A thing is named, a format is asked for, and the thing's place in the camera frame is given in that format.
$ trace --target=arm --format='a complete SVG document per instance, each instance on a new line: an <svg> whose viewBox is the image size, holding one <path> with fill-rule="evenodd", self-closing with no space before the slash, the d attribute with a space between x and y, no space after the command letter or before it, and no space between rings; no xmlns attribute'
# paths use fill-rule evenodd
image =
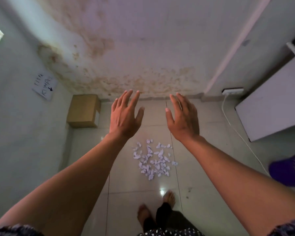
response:
<svg viewBox="0 0 295 236"><path fill-rule="evenodd" d="M47 180L13 206L0 226L28 224L44 235L80 235L118 153L141 126L144 108L134 118L137 92L132 90L112 105L109 134L71 166Z"/></svg>
<svg viewBox="0 0 295 236"><path fill-rule="evenodd" d="M173 96L170 98L176 119L167 109L169 130L198 160L250 235L267 235L275 226L295 219L294 191L212 146L199 136L194 105L180 94L179 102Z"/></svg>

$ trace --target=white label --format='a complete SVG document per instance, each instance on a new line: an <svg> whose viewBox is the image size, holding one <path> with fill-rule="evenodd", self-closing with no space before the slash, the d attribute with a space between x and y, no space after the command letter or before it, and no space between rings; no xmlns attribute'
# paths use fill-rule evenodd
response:
<svg viewBox="0 0 295 236"><path fill-rule="evenodd" d="M96 110L95 113L95 121L94 121L96 127L98 127L98 123L99 123L99 112Z"/></svg>
<svg viewBox="0 0 295 236"><path fill-rule="evenodd" d="M42 95L48 101L51 100L52 93L55 91L58 81L50 74L38 74L32 90Z"/></svg>

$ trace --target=wall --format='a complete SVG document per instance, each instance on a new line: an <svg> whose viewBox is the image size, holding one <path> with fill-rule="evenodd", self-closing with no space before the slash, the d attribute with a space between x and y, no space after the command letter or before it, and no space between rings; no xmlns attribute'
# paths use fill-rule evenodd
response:
<svg viewBox="0 0 295 236"><path fill-rule="evenodd" d="M272 0L207 95L232 87L248 91L290 53L286 43L294 38L295 0Z"/></svg>
<svg viewBox="0 0 295 236"><path fill-rule="evenodd" d="M51 102L32 91L46 70L34 49L0 9L0 216L57 173L72 94L58 84Z"/></svg>
<svg viewBox="0 0 295 236"><path fill-rule="evenodd" d="M198 94L259 0L0 0L73 93Z"/></svg>

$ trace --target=white furniture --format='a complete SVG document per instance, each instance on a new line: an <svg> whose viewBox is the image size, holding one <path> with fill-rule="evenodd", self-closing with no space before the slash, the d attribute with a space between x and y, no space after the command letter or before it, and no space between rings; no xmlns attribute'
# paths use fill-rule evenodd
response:
<svg viewBox="0 0 295 236"><path fill-rule="evenodd" d="M295 125L295 58L235 107L249 140Z"/></svg>

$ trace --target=handwritten sign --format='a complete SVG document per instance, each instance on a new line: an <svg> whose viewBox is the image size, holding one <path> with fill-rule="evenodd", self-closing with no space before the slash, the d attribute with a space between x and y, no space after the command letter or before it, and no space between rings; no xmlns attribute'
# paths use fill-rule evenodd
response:
<svg viewBox="0 0 295 236"><path fill-rule="evenodd" d="M38 74L32 89L42 95L48 101L51 100L52 93L55 91L58 81L48 74Z"/></svg>

